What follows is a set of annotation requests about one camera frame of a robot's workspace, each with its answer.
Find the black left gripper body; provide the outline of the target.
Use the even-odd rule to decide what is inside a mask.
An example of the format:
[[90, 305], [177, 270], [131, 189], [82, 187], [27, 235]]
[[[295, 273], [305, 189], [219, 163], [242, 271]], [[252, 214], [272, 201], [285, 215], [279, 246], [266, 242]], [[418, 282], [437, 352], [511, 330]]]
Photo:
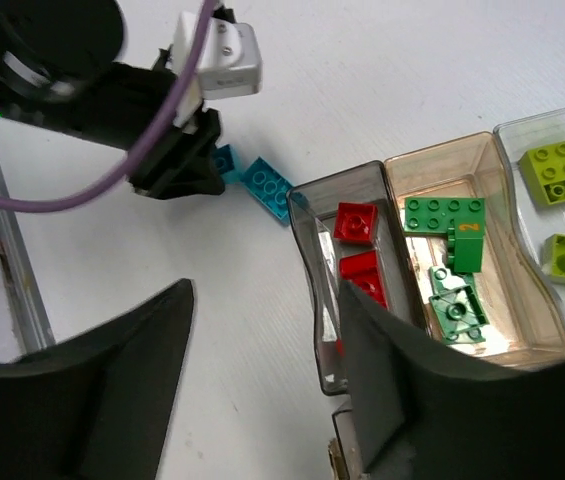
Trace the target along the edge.
[[0, 1], [0, 117], [129, 151], [178, 83], [162, 50], [118, 62], [115, 1]]

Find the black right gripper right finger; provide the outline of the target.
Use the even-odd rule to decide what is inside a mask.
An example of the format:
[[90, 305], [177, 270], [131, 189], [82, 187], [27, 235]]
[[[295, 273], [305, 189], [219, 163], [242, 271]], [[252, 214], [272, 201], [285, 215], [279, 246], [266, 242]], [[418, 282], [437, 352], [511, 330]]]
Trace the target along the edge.
[[338, 293], [352, 417], [373, 479], [565, 479], [565, 360], [453, 350], [350, 282]]

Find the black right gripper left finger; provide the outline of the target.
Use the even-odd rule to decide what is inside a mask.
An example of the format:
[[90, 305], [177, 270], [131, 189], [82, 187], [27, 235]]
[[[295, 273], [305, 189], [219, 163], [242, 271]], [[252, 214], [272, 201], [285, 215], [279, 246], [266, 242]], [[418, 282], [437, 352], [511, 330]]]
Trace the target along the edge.
[[135, 309], [0, 363], [0, 479], [153, 479], [194, 316], [182, 279]]

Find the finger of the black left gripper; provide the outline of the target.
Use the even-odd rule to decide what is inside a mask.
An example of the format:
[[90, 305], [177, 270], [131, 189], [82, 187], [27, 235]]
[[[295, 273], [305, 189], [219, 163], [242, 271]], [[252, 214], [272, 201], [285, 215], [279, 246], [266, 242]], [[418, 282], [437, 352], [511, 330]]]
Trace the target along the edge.
[[134, 192], [157, 200], [225, 191], [212, 153], [221, 134], [219, 112], [199, 109], [186, 126], [171, 126], [129, 176]]

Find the blue small lego brick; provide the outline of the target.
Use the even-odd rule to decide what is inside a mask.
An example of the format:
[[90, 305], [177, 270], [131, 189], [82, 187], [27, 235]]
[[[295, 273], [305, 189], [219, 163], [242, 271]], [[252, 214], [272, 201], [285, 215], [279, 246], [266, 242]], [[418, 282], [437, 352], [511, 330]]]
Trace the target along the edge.
[[217, 147], [212, 154], [212, 159], [225, 184], [241, 182], [241, 161], [236, 150], [230, 144]]

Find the blue long lego brick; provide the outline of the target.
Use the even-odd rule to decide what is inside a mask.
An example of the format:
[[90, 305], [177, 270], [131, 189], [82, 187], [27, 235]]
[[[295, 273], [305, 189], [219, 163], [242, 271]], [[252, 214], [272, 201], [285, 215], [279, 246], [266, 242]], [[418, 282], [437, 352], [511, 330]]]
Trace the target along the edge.
[[290, 223], [287, 192], [291, 183], [262, 157], [258, 157], [240, 177], [247, 191], [281, 224]]

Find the red curved lego piece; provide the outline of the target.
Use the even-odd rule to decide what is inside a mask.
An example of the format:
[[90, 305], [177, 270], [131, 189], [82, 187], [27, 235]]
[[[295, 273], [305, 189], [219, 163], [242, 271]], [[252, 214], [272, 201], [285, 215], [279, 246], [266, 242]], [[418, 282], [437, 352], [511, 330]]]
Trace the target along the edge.
[[341, 357], [343, 357], [345, 355], [345, 351], [344, 351], [344, 346], [343, 346], [342, 341], [340, 339], [338, 339], [338, 340], [336, 340], [335, 344], [336, 344], [336, 350], [337, 350], [338, 354]]

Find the green lego piece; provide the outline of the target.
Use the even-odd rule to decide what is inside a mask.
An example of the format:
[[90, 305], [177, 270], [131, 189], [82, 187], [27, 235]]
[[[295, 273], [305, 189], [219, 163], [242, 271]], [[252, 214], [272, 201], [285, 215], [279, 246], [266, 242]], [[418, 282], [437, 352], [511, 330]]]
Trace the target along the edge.
[[454, 274], [449, 268], [429, 268], [433, 295], [429, 304], [447, 345], [485, 342], [482, 328], [489, 324], [472, 273]]

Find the red long lego brick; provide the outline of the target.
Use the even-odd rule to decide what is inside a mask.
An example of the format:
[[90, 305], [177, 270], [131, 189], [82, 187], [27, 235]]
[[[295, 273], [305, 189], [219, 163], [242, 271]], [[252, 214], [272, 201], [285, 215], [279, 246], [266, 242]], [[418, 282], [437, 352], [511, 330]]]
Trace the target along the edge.
[[386, 298], [378, 256], [375, 251], [366, 251], [342, 258], [339, 261], [340, 276], [360, 287], [369, 297], [385, 309]]

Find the green small lego brick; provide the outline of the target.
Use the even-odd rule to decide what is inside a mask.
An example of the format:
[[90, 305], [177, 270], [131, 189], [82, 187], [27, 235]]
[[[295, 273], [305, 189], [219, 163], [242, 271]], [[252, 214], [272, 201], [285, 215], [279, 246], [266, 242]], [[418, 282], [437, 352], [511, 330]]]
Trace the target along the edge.
[[481, 271], [485, 230], [478, 222], [459, 221], [447, 233], [447, 266], [456, 274]]

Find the small red lego brick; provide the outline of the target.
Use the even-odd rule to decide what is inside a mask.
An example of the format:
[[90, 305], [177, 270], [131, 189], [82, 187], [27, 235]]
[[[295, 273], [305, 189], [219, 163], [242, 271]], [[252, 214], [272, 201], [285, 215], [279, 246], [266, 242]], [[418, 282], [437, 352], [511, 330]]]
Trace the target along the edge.
[[333, 236], [344, 243], [370, 246], [378, 215], [378, 207], [372, 203], [340, 202]]

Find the green long lego brick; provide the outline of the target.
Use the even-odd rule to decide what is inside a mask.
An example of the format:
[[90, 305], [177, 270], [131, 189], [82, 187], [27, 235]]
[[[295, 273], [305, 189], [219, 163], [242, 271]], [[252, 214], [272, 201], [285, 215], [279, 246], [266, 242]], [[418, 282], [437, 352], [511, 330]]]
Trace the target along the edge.
[[407, 197], [403, 230], [408, 235], [445, 235], [449, 229], [481, 232], [486, 217], [485, 199], [476, 197]]

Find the lime sloped lego brick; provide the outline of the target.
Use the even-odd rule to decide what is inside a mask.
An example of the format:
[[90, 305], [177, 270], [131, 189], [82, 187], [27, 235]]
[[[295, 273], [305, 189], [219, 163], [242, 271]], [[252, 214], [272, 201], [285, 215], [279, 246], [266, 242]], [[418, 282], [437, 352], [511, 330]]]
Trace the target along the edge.
[[565, 141], [527, 150], [519, 170], [536, 206], [565, 203]]

